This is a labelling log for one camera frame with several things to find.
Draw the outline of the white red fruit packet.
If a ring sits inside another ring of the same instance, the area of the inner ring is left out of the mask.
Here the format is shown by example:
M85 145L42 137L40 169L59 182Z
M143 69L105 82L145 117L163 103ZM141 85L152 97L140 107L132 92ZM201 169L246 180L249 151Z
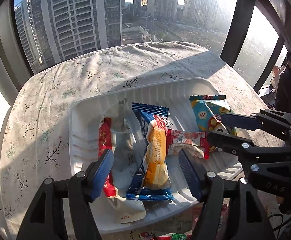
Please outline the white red fruit packet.
M209 159L209 143L206 132L185 132L168 129L166 136L167 155L177 155L180 150L187 150L190 155Z

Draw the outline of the blue panda chips bag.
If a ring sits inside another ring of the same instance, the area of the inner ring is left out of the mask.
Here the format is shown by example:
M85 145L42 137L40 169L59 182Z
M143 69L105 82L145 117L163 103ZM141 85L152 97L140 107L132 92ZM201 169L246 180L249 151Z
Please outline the blue panda chips bag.
M234 127L221 122L224 114L233 113L225 95L191 95L189 101L200 132L208 134L211 131L217 131L237 135Z

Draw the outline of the blue bread snack packet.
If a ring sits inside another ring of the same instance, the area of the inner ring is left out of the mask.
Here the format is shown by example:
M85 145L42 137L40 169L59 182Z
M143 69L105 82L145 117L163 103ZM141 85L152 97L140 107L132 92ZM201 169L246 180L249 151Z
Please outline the blue bread snack packet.
M166 164L169 108L133 102L132 111L139 121L146 148L142 163L126 192L128 200L173 200Z

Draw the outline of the red white snack bag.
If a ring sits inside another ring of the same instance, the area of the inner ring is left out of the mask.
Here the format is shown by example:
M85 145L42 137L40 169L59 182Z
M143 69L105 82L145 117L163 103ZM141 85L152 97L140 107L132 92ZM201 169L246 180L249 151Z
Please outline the red white snack bag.
M98 137L98 154L111 150L114 155L111 172L105 181L103 192L116 212L116 222L120 224L141 220L146 215L141 200L126 198L126 192L138 169L130 127L125 118L127 101L124 98L103 113Z

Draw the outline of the pink snack packet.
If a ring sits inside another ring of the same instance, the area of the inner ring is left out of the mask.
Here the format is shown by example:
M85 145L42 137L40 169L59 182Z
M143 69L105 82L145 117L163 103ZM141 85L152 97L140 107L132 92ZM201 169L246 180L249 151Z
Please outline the pink snack packet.
M201 215L202 208L203 208L202 203L199 203L192 208L192 232L194 231L199 216ZM215 239L223 238L226 229L227 219L228 219L228 205L223 204Z

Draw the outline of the green red snack packet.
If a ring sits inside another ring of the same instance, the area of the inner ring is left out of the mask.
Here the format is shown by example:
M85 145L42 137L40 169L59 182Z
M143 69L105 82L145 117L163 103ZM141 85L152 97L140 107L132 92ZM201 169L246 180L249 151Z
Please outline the green red snack packet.
M139 234L139 237L143 240L188 240L191 238L191 235L167 233L159 236L157 232L143 232Z

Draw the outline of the floral tablecloth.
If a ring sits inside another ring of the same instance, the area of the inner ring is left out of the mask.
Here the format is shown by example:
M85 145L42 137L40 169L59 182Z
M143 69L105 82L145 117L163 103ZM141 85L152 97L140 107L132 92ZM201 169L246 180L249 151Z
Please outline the floral tablecloth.
M43 180L71 176L68 125L80 100L159 82L207 79L233 111L251 114L265 103L220 57L188 42L137 43L103 49L31 77L9 115L0 159L0 193L7 230L15 239Z

